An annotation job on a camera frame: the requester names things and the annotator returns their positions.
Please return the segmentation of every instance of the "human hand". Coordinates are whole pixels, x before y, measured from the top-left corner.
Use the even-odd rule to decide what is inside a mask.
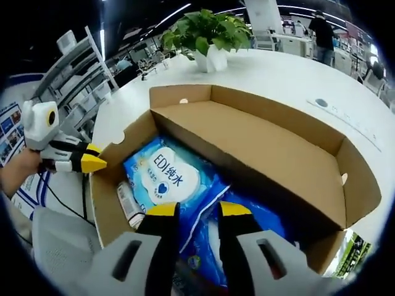
[[[38,172],[40,163],[43,162],[40,153],[24,148],[21,153],[13,156],[6,167],[18,171],[25,178]]]
[[[27,177],[38,172],[41,162],[40,153],[27,148],[13,156],[0,171],[3,192],[11,198]]]

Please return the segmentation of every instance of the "blue wet wipes package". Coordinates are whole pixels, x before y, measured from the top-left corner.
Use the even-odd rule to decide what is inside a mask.
[[[234,204],[239,204],[248,208],[262,230],[272,230],[279,236],[287,239],[287,233],[280,217],[271,212],[261,203],[256,202],[254,199],[246,195],[239,195],[232,190],[227,191],[222,200],[233,202]]]
[[[141,209],[180,203],[180,250],[202,213],[229,188],[208,161],[168,137],[156,137],[123,163]]]
[[[190,268],[216,286],[227,286],[220,259],[218,221],[214,215],[199,221],[192,240],[180,256]]]
[[[280,217],[262,204],[248,196],[234,193],[232,190],[226,191],[222,200],[248,208],[262,230],[270,229],[286,239],[286,231]],[[217,213],[216,206],[208,218],[199,221],[193,238],[181,253],[181,257],[188,262],[189,267],[197,270],[213,284],[226,287],[227,279],[219,255],[220,241]]]

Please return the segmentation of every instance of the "white table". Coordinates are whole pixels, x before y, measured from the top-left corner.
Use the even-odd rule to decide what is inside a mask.
[[[170,84],[217,84],[271,98],[299,109],[344,133],[360,150],[376,176],[383,196],[379,207],[352,229],[375,242],[386,220],[395,190],[395,117],[371,91],[351,77],[313,60],[281,52],[240,50],[228,57],[228,68],[199,73],[194,62],[176,56],[169,69],[160,65],[148,80],[136,78],[101,105],[93,142],[104,148],[120,142],[123,130],[149,108],[149,88]],[[381,143],[381,152],[345,122],[309,104],[325,99],[351,118],[364,122]]]

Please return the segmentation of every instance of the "potted plant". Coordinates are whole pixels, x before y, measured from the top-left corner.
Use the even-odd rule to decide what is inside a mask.
[[[214,72],[227,67],[225,51],[249,48],[251,31],[238,17],[213,14],[202,9],[179,19],[162,35],[164,48],[175,47],[189,60],[195,60],[202,72]]]

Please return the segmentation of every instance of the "blue heart logo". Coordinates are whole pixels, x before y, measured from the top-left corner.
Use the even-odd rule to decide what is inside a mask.
[[[165,194],[168,191],[168,186],[165,183],[160,183],[158,187],[159,194]]]

